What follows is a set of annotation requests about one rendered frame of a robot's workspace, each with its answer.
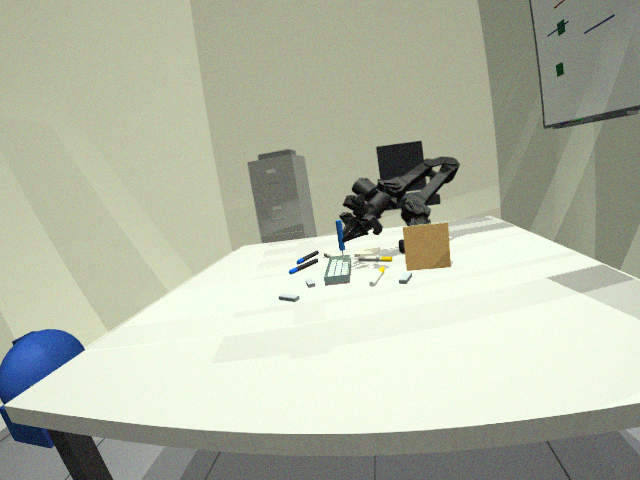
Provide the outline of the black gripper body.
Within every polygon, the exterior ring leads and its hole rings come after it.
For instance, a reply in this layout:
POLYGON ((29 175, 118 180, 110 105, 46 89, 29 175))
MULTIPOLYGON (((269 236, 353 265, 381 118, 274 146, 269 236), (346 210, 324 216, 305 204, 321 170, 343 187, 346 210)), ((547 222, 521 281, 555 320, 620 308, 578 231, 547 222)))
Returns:
POLYGON ((354 213, 355 217, 352 215, 352 213, 349 213, 349 212, 342 212, 339 215, 339 217, 341 218, 341 220, 344 222, 345 225, 346 225, 345 218, 349 218, 352 223, 354 219, 358 219, 360 220, 360 222, 363 224, 363 226, 367 231, 369 231, 373 227, 374 229, 373 234, 380 235, 382 232, 382 225, 378 220, 381 218, 380 216, 381 209, 379 208, 379 206, 370 200, 370 205, 367 211, 365 212, 365 214, 362 214, 360 211, 356 211, 354 213))

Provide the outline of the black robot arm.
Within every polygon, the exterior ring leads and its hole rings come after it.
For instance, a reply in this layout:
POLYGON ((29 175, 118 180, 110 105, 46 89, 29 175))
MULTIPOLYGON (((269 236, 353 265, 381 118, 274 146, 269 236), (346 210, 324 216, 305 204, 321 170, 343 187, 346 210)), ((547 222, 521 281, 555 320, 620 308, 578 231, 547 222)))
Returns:
POLYGON ((397 203, 401 201, 406 191, 426 175, 430 175, 433 178, 425 188, 418 194, 411 192, 408 197, 405 197, 401 217, 408 226, 431 224, 428 219, 431 209, 426 204, 441 189, 440 187, 444 183, 451 182, 454 179, 459 165, 456 158, 442 156, 436 159, 425 159, 406 175, 396 176, 391 180, 378 181, 377 185, 374 185, 367 178, 358 179, 352 187, 352 191, 357 196, 346 196, 343 206, 353 210, 353 214, 360 210, 362 214, 365 214, 371 200, 379 206, 381 213, 389 205, 396 209, 397 203), (439 172, 432 170, 433 167, 439 165, 442 165, 439 172), (385 193, 383 193, 384 187, 386 187, 385 193))

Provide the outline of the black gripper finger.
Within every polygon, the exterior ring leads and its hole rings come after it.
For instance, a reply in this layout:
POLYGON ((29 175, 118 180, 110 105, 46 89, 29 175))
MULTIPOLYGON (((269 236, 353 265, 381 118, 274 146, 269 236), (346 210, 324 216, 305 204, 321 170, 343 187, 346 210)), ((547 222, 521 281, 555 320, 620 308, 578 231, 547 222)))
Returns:
POLYGON ((347 241, 350 241, 352 239, 355 239, 355 238, 358 238, 358 237, 361 237, 361 236, 364 236, 364 235, 368 235, 368 234, 369 234, 368 231, 365 229, 365 227, 360 222, 360 220, 354 219, 353 226, 346 233, 346 235, 343 237, 342 241, 343 242, 347 242, 347 241))
POLYGON ((351 227, 353 226, 353 223, 351 222, 351 220, 349 218, 345 218, 346 221, 346 225, 343 229, 343 236, 346 235, 346 233, 351 229, 351 227))

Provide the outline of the grey keyboard with white letter keys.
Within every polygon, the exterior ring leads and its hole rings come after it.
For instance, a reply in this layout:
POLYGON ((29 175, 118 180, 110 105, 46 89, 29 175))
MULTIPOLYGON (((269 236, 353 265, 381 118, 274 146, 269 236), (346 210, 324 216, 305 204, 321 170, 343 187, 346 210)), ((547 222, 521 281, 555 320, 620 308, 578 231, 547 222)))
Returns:
POLYGON ((325 286, 329 285, 339 285, 339 284, 348 284, 350 283, 350 275, 351 275, 351 256, 350 254, 340 256, 331 256, 329 258, 325 274, 324 274, 324 284, 325 286))

